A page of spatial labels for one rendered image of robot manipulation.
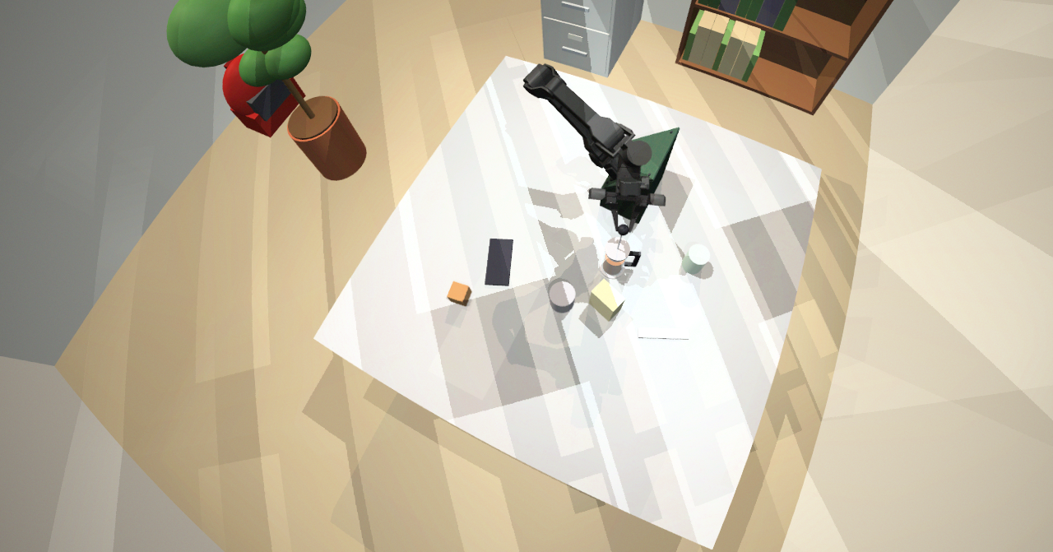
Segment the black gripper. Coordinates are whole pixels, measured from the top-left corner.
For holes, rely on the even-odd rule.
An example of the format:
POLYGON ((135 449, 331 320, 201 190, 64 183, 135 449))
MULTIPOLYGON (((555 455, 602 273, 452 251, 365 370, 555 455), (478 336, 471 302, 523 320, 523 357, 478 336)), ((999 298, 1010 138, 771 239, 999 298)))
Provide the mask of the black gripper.
MULTIPOLYGON (((640 174, 642 173, 642 170, 633 167, 617 167, 617 180, 619 172, 624 174, 624 177, 630 177, 630 178, 636 177, 640 179, 640 174)), ((639 197, 635 196, 635 198, 629 198, 629 196, 627 197, 620 196, 619 193, 616 192, 616 189, 615 192, 605 192, 605 188, 589 189, 589 199, 602 200, 603 198, 605 198, 605 204, 610 206, 610 212, 612 212, 616 232, 618 229, 618 203, 616 203, 617 200, 635 201, 635 206, 633 206, 631 212, 632 217, 631 220, 629 220, 629 233, 631 233, 632 230, 634 229, 634 223, 638 215, 640 214, 640 212, 642 212, 644 206, 647 208, 647 204, 649 206, 665 206, 665 196, 661 195, 660 193, 648 193, 647 196, 642 195, 639 197)))

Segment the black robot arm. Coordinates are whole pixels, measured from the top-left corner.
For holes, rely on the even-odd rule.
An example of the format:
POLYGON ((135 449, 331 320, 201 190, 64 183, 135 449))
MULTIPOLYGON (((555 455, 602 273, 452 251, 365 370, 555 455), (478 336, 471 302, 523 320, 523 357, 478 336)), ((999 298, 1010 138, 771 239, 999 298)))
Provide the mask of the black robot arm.
MULTIPOLYGON (((617 167, 642 169, 652 158, 652 147, 633 141, 632 129, 599 116, 582 98, 568 87, 564 79, 549 64, 538 63, 523 79, 524 90, 545 99, 567 118, 569 125, 582 136, 584 150, 594 165, 605 169, 610 181, 617 179, 617 167), (627 135, 627 136, 625 136, 627 135)), ((624 177, 618 173, 616 192, 622 196, 642 196, 648 191, 648 176, 624 177)))

